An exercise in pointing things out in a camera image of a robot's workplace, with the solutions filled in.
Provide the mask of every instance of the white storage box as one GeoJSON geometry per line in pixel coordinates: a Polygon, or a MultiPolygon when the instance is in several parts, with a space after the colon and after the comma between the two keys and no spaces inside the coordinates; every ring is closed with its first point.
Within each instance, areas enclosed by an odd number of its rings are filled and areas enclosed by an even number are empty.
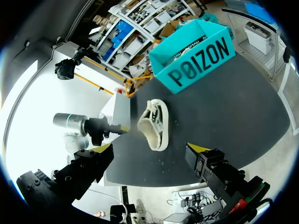
{"type": "Polygon", "coordinates": [[[190,214],[174,213],[164,219],[164,224],[187,224],[190,214]]]}
{"type": "Polygon", "coordinates": [[[143,45],[142,42],[140,40],[138,40],[137,38],[135,38],[125,49],[125,52],[130,55],[133,55],[137,51],[139,51],[139,49],[142,47],[142,45],[143,45]]]}
{"type": "Polygon", "coordinates": [[[161,5],[163,5],[163,2],[160,2],[159,0],[153,1],[151,4],[154,8],[159,8],[161,5]]]}
{"type": "Polygon", "coordinates": [[[267,38],[263,38],[259,34],[252,32],[246,27],[244,27],[244,31],[246,32],[249,43],[252,46],[257,48],[259,51],[263,52],[265,55],[271,51],[271,42],[270,42],[271,36],[267,38]]]}
{"type": "Polygon", "coordinates": [[[124,67],[130,60],[130,56],[128,54],[119,54],[115,57],[115,61],[113,62],[113,66],[120,69],[124,67]]]}
{"type": "Polygon", "coordinates": [[[163,11],[159,13],[155,18],[161,23],[165,23],[171,19],[171,16],[166,11],[163,11]]]}
{"type": "Polygon", "coordinates": [[[159,24],[155,21],[155,19],[151,19],[149,22],[147,22],[144,27],[147,31],[150,33],[156,31],[159,28],[159,24]]]}
{"type": "Polygon", "coordinates": [[[147,13],[152,13],[155,11],[155,8],[152,5],[148,5],[144,8],[144,11],[147,13]]]}

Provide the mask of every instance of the black table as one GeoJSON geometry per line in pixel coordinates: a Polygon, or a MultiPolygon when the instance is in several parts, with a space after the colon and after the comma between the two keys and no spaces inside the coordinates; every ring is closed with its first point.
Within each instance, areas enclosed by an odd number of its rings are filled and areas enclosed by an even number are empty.
{"type": "Polygon", "coordinates": [[[131,130],[113,141],[111,182],[166,187],[198,181],[185,157],[187,142],[217,148],[236,168],[253,162],[285,134],[290,121],[278,94],[239,54],[178,94],[152,79],[131,98],[131,130]],[[151,151],[137,121],[147,100],[169,110],[169,144],[151,151]]]}

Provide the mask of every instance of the floor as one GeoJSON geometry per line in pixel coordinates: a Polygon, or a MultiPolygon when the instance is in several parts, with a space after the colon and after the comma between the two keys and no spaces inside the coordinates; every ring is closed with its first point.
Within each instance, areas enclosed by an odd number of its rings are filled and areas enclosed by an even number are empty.
{"type": "MultiPolygon", "coordinates": [[[[200,9],[196,8],[193,2],[190,3],[190,6],[196,14],[200,14],[200,9]]],[[[215,14],[219,19],[219,23],[229,25],[226,15],[221,11],[222,7],[226,7],[226,3],[223,0],[209,3],[206,6],[208,8],[207,12],[215,14]]],[[[269,81],[276,91],[278,91],[281,84],[283,72],[284,69],[281,70],[273,82],[269,81]]],[[[276,197],[278,192],[283,188],[285,181],[288,179],[288,175],[292,170],[299,145],[299,134],[293,136],[292,132],[293,130],[290,126],[286,134],[271,150],[258,160],[243,168],[246,172],[245,180],[249,181],[257,175],[271,185],[266,197],[271,197],[273,199],[276,197]]],[[[147,221],[161,223],[163,219],[173,213],[171,205],[166,202],[166,200],[171,199],[171,193],[173,191],[194,189],[204,186],[205,184],[168,188],[128,186],[128,198],[130,203],[136,203],[137,199],[141,199],[147,211],[147,221]]]]}

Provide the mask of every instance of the shoe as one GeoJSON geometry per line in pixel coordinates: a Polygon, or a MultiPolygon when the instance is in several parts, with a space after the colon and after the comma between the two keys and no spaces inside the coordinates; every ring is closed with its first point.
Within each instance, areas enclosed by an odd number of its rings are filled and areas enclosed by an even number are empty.
{"type": "Polygon", "coordinates": [[[151,150],[164,151],[168,146],[168,110],[166,104],[159,99],[148,101],[137,127],[147,138],[151,150]]]}

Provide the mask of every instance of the teal shoebox lid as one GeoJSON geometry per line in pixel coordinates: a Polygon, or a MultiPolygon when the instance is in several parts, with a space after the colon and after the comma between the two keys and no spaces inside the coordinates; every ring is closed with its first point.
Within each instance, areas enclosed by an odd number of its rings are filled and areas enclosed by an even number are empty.
{"type": "Polygon", "coordinates": [[[149,53],[155,77],[173,93],[182,91],[233,56],[235,49],[228,28],[198,19],[174,32],[149,53]]]}

